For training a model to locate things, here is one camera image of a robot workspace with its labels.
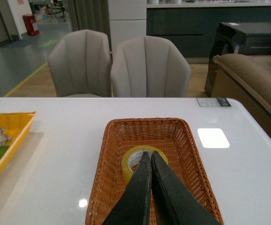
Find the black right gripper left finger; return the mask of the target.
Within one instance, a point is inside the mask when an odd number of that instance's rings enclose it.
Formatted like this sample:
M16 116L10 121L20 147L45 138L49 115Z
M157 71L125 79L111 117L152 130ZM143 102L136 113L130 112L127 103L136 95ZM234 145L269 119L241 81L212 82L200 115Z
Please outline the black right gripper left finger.
M151 158L145 151L121 198L103 224L148 225L151 211L151 184Z

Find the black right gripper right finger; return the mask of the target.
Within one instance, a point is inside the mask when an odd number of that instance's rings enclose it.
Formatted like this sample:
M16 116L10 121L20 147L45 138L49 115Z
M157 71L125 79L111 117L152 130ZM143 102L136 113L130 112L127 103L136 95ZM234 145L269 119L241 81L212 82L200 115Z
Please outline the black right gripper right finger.
M158 225L218 225L157 151L151 156L152 195Z

